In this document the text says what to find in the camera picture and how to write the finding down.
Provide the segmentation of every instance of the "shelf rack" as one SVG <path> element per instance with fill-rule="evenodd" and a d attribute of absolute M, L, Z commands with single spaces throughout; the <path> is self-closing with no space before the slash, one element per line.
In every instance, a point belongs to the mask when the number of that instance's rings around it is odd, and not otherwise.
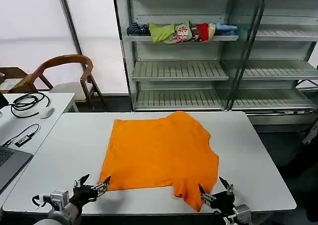
<path fill-rule="evenodd" d="M 137 61 L 135 81 L 220 81 L 229 77 L 218 61 Z"/>
<path fill-rule="evenodd" d="M 240 89 L 232 110 L 306 110 L 316 106 L 297 89 Z"/>
<path fill-rule="evenodd" d="M 231 67 L 235 62 L 228 62 Z M 234 75 L 235 70 L 228 70 Z M 304 80 L 318 79 L 318 70 L 303 60 L 249 60 L 242 80 Z"/>
<path fill-rule="evenodd" d="M 148 110 L 222 110 L 214 89 L 140 90 L 136 111 Z"/>
<path fill-rule="evenodd" d="M 204 42 L 193 42 L 193 44 L 203 44 L 211 41 L 236 41 L 239 39 L 238 35 L 215 35 L 212 37 L 210 41 Z M 131 42 L 152 42 L 152 38 L 149 35 L 139 36 L 139 35 L 127 35 L 125 40 L 129 40 Z"/>
<path fill-rule="evenodd" d="M 318 26 L 260 25 L 256 41 L 318 41 Z"/>

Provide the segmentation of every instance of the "white table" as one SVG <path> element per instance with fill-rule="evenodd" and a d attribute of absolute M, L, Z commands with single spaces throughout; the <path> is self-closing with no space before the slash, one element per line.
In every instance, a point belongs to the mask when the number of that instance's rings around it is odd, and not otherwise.
<path fill-rule="evenodd" d="M 5 98 L 12 103 L 16 98 L 24 95 L 23 93 L 13 93 L 13 94 L 4 94 Z M 11 114 L 10 107 L 4 107 L 0 111 L 0 145 L 5 143 L 8 139 L 18 135 L 25 128 L 32 125 L 33 123 L 38 123 L 41 128 L 34 135 L 32 140 L 24 144 L 22 147 L 18 148 L 14 145 L 14 142 L 9 146 L 9 148 L 28 152 L 31 154 L 36 154 L 37 150 L 40 148 L 42 142 L 53 128 L 59 117 L 64 113 L 68 112 L 69 109 L 73 106 L 74 103 L 74 93 L 46 93 L 46 95 L 51 99 L 51 107 L 55 108 L 54 113 L 47 119 L 40 119 L 39 115 L 35 115 L 30 118 L 16 118 Z M 44 108 L 47 104 L 47 100 L 43 99 L 39 104 L 34 108 L 25 111 L 19 112 L 18 115 L 30 115 L 32 113 L 38 112 Z M 19 138 L 23 137 L 25 134 L 33 132 L 36 127 L 32 127 L 22 134 Z M 8 197 L 9 193 L 12 191 L 13 187 L 21 177 L 25 168 L 20 171 L 19 174 L 10 182 L 10 184 L 5 188 L 5 190 L 0 194 L 0 207 L 3 205 L 4 201 Z"/>
<path fill-rule="evenodd" d="M 31 198 L 55 189 L 72 193 L 73 182 L 90 173 L 96 184 L 114 119 L 155 119 L 169 113 L 66 113 L 60 117 L 6 200 L 6 212 L 46 213 Z M 219 175 L 234 184 L 236 204 L 253 212 L 290 210 L 296 203 L 275 164 L 242 112 L 189 113 L 210 132 L 210 146 L 219 155 Z M 213 193 L 223 190 L 220 181 Z M 208 212 L 203 206 L 201 212 Z M 86 215 L 196 213 L 172 187 L 111 191 L 87 204 Z"/>

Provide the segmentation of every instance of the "laptop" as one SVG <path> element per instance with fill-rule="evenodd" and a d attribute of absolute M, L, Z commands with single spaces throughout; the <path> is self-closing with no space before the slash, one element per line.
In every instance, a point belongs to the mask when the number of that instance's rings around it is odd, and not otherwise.
<path fill-rule="evenodd" d="M 32 154 L 0 147 L 0 193 L 32 158 Z"/>

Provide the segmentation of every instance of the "table leg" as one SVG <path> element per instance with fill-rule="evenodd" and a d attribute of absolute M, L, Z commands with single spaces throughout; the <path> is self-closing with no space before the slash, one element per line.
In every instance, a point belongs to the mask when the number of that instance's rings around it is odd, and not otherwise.
<path fill-rule="evenodd" d="M 72 107 L 74 109 L 74 112 L 80 112 L 74 101 L 72 103 Z"/>

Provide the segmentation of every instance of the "chair backrest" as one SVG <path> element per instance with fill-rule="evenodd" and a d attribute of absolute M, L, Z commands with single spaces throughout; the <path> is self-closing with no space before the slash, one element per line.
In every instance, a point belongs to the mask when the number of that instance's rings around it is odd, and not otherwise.
<path fill-rule="evenodd" d="M 52 58 L 38 67 L 33 74 L 29 75 L 27 77 L 27 84 L 33 84 L 34 81 L 39 77 L 47 86 L 49 89 L 52 89 L 53 86 L 51 83 L 44 77 L 43 72 L 45 69 L 59 66 L 59 65 L 64 65 L 64 64 L 70 64 L 70 63 L 81 63 L 87 65 L 87 68 L 85 71 L 91 72 L 93 69 L 93 63 L 90 60 L 90 58 L 84 56 L 84 55 L 62 55 L 62 56 L 57 56 L 55 58 Z"/>
<path fill-rule="evenodd" d="M 39 76 L 43 74 L 45 69 L 70 63 L 86 64 L 88 69 L 93 68 L 93 63 L 90 58 L 84 55 L 62 55 L 45 61 L 33 74 Z"/>

